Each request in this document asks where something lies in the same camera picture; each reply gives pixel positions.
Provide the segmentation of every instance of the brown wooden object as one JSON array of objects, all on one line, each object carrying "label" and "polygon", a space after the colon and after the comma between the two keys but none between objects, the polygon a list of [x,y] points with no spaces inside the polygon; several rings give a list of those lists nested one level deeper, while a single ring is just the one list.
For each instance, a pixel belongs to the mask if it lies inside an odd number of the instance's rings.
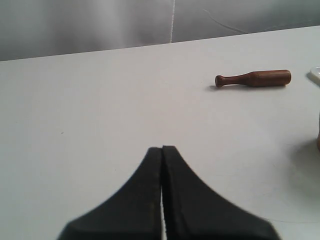
[{"label": "brown wooden object", "polygon": [[288,70],[253,71],[239,76],[215,77],[215,85],[220,88],[229,84],[241,84],[250,87],[284,86],[291,81],[291,73]]}]

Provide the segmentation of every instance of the white tabletop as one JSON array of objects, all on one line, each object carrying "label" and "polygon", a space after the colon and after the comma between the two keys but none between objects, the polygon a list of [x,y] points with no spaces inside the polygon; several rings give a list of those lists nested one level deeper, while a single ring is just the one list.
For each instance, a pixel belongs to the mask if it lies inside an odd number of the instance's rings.
[{"label": "white tabletop", "polygon": [[[0,62],[0,238],[53,240],[175,145],[283,240],[320,236],[320,27]],[[288,69],[286,87],[214,85]]]}]

